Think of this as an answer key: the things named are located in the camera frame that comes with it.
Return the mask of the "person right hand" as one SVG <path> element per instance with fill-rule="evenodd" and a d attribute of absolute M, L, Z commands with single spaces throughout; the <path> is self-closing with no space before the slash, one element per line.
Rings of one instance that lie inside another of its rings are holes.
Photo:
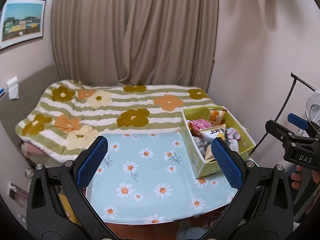
<path fill-rule="evenodd" d="M 291 186 L 293 189 L 298 190 L 300 188 L 301 182 L 303 178 L 303 167 L 297 165 L 296 166 L 296 173 L 291 174 L 291 179 L 293 182 Z M 318 171 L 312 171 L 312 178 L 315 183 L 319 183 L 320 173 Z"/>

